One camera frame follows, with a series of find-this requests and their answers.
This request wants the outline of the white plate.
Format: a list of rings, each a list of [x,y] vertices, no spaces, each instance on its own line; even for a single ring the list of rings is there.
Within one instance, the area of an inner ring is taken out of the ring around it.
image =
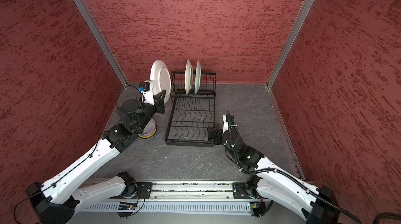
[[[166,64],[162,60],[156,60],[150,71],[150,80],[153,82],[153,95],[157,95],[163,90],[166,91],[164,103],[167,103],[171,94],[171,77]]]
[[[192,89],[193,84],[193,65],[190,60],[187,60],[185,69],[185,93],[188,95]]]

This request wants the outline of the yellow bowl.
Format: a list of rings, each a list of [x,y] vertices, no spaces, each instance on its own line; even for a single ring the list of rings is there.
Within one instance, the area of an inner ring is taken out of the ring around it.
[[[149,132],[146,134],[138,134],[138,136],[142,139],[149,139],[149,138],[152,138],[154,135],[156,135],[156,133],[157,133],[157,129],[155,129],[153,132]]]

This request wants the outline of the lavender ceramic bowl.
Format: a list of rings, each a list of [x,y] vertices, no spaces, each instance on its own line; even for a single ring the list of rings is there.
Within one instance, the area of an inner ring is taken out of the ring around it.
[[[151,120],[147,123],[147,125],[145,126],[145,128],[144,128],[142,134],[146,134],[146,133],[149,133],[149,132],[153,132],[155,129],[157,129],[156,122],[155,122],[153,119],[151,119]]]

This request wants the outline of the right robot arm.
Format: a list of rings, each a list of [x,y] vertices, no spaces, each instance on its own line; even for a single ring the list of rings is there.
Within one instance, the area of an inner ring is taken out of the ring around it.
[[[337,224],[340,210],[333,192],[304,182],[273,164],[261,152],[246,145],[236,128],[216,131],[208,127],[208,136],[221,144],[239,171],[249,176],[248,193],[269,199],[293,211],[308,224]]]

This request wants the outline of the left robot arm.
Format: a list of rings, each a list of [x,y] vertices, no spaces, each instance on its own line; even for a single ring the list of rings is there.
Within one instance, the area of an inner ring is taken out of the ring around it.
[[[156,113],[165,113],[169,92],[144,91],[142,99],[117,107],[119,122],[100,134],[96,144],[53,178],[34,182],[26,189],[27,201],[41,224],[66,224],[81,209],[110,197],[135,194],[136,180],[127,172],[90,186],[79,187],[105,163],[123,153],[141,135]]]

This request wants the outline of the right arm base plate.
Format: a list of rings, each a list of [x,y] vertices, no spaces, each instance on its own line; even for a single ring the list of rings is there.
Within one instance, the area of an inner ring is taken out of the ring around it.
[[[234,199],[259,199],[260,195],[256,188],[245,182],[234,182],[232,184]]]

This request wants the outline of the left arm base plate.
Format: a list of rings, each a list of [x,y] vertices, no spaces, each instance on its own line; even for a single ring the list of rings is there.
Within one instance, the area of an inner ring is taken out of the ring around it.
[[[128,185],[122,194],[126,199],[142,197],[149,199],[152,192],[152,182],[136,182],[135,184]]]

